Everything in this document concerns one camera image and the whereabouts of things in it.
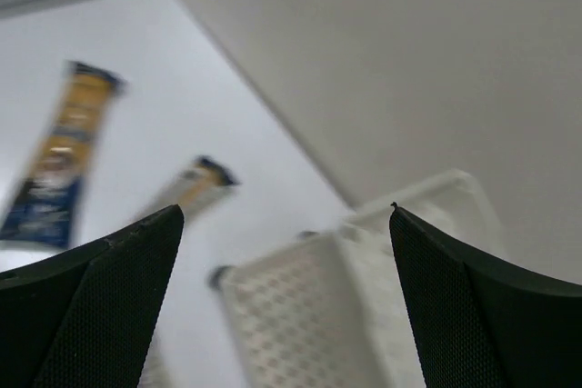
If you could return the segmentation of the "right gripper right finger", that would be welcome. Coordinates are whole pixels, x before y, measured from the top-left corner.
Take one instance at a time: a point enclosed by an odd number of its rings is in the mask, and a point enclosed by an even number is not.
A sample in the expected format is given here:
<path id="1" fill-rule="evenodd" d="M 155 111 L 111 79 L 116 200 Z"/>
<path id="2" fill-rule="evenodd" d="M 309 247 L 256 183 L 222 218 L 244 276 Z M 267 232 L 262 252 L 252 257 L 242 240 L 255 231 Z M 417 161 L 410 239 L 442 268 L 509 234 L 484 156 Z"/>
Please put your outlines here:
<path id="1" fill-rule="evenodd" d="M 389 231 L 426 386 L 580 386 L 580 285 L 476 249 L 399 205 Z"/>

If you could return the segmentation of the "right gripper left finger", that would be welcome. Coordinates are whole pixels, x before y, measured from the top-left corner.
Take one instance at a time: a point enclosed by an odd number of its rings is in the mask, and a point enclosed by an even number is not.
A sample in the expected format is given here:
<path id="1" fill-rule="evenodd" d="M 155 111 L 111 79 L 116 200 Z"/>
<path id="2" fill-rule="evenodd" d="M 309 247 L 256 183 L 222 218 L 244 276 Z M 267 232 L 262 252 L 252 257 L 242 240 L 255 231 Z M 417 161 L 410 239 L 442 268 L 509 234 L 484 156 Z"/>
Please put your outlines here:
<path id="1" fill-rule="evenodd" d="M 171 205 L 2 272 L 2 386 L 136 387 L 184 221 Z"/>

